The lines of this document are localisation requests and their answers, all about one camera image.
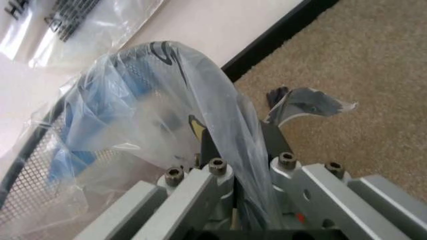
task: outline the plastic bag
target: plastic bag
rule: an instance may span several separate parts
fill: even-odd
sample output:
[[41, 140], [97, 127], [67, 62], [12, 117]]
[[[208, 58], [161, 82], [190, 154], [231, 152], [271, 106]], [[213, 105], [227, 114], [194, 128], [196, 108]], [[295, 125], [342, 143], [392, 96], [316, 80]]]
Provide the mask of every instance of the plastic bag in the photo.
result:
[[123, 46], [163, 0], [3, 0], [0, 52], [30, 67], [81, 70]]
[[233, 167], [248, 227], [283, 227], [255, 108], [203, 54], [144, 44], [101, 57], [68, 88], [34, 116], [1, 182], [0, 239], [74, 237], [136, 181], [193, 167], [198, 127]]

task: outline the white floor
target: white floor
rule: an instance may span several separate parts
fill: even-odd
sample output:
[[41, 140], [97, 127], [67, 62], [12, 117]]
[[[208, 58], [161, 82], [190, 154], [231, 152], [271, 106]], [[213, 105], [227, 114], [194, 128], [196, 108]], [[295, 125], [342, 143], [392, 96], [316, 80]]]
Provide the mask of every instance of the white floor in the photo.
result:
[[[127, 46], [182, 42], [223, 66], [302, 0], [170, 0]], [[23, 123], [69, 76], [47, 74], [0, 55], [0, 156], [17, 140]]]

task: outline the black baseboard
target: black baseboard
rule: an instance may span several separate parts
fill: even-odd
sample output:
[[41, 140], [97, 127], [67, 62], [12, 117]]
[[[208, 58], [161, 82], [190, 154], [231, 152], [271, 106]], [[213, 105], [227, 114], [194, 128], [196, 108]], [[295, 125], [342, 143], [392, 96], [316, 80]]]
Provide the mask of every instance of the black baseboard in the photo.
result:
[[313, 22], [321, 13], [332, 7], [339, 0], [304, 0], [288, 14], [282, 17], [261, 36], [255, 39], [222, 70], [232, 82], [237, 81], [252, 66], [259, 63], [285, 41]]

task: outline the bolt head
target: bolt head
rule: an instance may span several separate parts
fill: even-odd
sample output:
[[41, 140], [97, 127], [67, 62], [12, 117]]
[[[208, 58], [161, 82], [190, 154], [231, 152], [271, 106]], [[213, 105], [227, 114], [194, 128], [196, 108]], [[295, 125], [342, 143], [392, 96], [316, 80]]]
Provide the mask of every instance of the bolt head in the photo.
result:
[[297, 166], [297, 159], [291, 152], [282, 152], [278, 156], [278, 164], [286, 170], [293, 170]]
[[215, 176], [224, 175], [227, 172], [227, 162], [216, 157], [209, 161], [209, 172]]
[[342, 164], [334, 161], [325, 163], [324, 167], [339, 179], [343, 179], [344, 173], [346, 172], [346, 169]]
[[176, 187], [184, 179], [184, 171], [180, 167], [171, 167], [166, 170], [164, 180], [171, 187]]

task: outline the carpet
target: carpet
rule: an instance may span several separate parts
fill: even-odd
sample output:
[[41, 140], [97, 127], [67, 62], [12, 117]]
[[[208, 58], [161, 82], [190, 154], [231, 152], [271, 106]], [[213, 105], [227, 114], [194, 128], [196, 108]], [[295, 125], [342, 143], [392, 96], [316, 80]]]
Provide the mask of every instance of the carpet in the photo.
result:
[[305, 165], [336, 161], [380, 174], [427, 202], [427, 1], [341, 0], [254, 66], [235, 87], [264, 119], [265, 94], [311, 87], [356, 110], [282, 128]]

